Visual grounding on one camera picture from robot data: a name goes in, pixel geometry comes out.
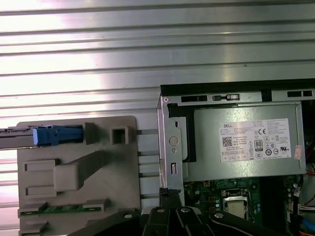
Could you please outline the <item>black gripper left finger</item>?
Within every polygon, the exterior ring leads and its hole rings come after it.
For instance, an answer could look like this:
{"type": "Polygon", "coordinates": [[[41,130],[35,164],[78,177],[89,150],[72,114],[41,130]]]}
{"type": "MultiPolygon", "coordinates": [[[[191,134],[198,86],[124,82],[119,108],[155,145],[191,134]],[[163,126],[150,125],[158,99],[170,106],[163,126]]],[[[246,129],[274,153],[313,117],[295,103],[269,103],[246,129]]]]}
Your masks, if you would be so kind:
{"type": "Polygon", "coordinates": [[[149,208],[147,213],[119,211],[100,222],[98,236],[167,236],[171,219],[175,190],[159,190],[159,206],[149,208]]]}

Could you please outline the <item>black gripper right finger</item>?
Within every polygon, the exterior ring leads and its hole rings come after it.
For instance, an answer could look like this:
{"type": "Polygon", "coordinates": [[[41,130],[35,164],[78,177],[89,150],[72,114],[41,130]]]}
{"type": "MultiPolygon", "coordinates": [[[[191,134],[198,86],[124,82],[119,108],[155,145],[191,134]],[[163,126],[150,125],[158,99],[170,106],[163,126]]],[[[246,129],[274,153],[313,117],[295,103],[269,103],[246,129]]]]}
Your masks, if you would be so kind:
{"type": "Polygon", "coordinates": [[[179,190],[165,188],[165,207],[175,213],[185,236],[268,236],[267,228],[258,226],[233,214],[216,211],[209,219],[184,206],[179,190]]]}

